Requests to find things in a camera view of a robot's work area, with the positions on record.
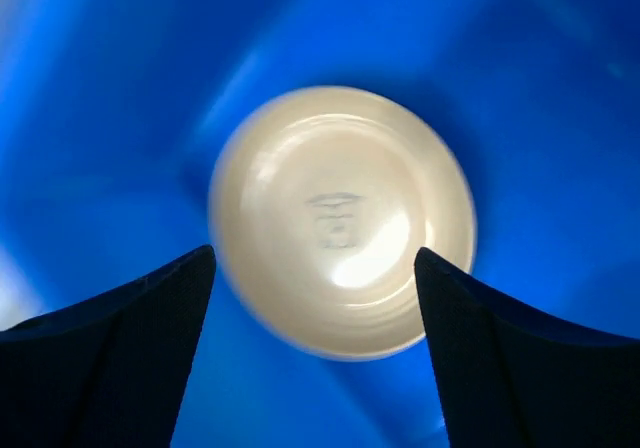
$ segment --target logo on plate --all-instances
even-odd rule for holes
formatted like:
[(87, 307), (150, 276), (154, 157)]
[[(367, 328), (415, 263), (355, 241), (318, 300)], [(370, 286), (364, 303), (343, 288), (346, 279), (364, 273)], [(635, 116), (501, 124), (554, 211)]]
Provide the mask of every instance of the logo on plate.
[(362, 197), (353, 193), (326, 193), (307, 200), (312, 207), (319, 245), (326, 249), (357, 246), (357, 209)]

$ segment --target blue plastic bin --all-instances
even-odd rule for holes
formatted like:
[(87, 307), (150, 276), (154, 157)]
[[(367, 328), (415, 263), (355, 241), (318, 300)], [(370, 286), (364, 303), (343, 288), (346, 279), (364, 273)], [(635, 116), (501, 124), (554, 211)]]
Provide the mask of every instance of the blue plastic bin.
[[(340, 84), (405, 105), (455, 152), (477, 277), (640, 337), (638, 13), (640, 0), (0, 0), (1, 288), (56, 309), (206, 243), (234, 127), (285, 91)], [(424, 342), (315, 358), (217, 277), (174, 446), (446, 445)]]

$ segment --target beige plate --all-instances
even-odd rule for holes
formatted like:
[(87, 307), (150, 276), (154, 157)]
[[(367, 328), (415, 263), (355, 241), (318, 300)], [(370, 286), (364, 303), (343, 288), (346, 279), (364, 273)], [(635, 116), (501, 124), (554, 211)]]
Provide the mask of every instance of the beige plate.
[(239, 297), (279, 335), (331, 358), (419, 341), (418, 248), (466, 271), (475, 250), (471, 195), (442, 140), (352, 88), (299, 90), (255, 112), (225, 147), (209, 206)]

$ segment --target white object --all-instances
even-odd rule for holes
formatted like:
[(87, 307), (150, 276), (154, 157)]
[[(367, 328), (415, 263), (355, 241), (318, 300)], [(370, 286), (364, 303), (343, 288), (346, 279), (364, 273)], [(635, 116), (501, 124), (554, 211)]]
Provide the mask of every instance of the white object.
[(465, 271), (475, 251), (471, 195), (442, 140), (352, 88), (295, 91), (250, 116), (218, 161), (209, 208), (241, 300), (330, 358), (387, 356), (422, 339), (418, 249)]

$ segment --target round plate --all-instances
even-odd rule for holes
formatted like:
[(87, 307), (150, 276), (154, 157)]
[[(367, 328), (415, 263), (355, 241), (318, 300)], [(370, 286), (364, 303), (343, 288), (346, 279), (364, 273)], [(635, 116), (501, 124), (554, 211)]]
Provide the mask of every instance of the round plate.
[(255, 112), (218, 161), (209, 207), (239, 297), (330, 358), (419, 341), (418, 249), (466, 271), (475, 251), (471, 195), (442, 140), (402, 106), (352, 88), (299, 90)]

